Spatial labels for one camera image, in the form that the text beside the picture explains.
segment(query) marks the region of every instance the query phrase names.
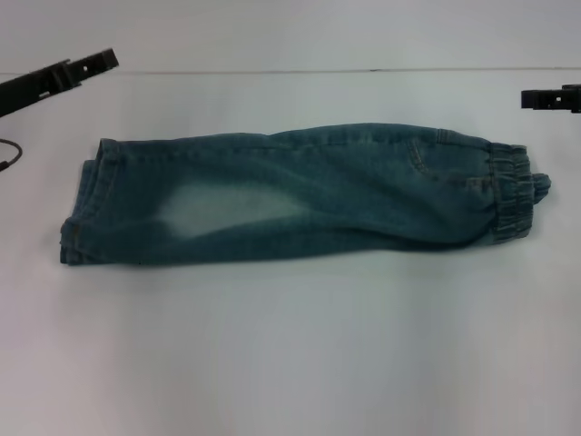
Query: pant leg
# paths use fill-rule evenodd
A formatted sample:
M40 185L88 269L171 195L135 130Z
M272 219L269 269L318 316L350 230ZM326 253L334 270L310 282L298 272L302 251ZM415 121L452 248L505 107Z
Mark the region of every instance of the pant leg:
M448 250L524 236L534 200L524 147L397 124L102 140L95 168L64 263Z

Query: faded denim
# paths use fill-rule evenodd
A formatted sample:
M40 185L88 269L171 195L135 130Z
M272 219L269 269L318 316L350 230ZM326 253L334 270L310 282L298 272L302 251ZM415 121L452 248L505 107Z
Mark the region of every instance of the faded denim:
M61 262L216 263L438 251L526 236L550 180L527 150L354 124L172 141L103 139Z

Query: elastic cuff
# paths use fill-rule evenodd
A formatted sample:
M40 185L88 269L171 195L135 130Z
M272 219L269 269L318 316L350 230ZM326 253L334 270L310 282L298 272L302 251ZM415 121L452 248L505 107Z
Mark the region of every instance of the elastic cuff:
M535 199L527 148L491 144L490 159L497 207L494 243L524 238L533 225Z

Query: folded jeans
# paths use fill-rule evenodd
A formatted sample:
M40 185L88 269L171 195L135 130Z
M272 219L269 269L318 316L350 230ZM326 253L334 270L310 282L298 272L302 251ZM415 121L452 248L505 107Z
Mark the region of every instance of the folded jeans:
M438 251L526 236L550 180L527 149L449 130L352 124L101 141L61 262L215 263Z

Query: jeans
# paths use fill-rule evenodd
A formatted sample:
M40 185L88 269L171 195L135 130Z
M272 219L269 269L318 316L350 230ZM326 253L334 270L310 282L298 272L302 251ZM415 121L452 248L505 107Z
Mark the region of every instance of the jeans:
M550 180L527 149L399 124L103 139L61 262L216 263L443 251L526 236Z

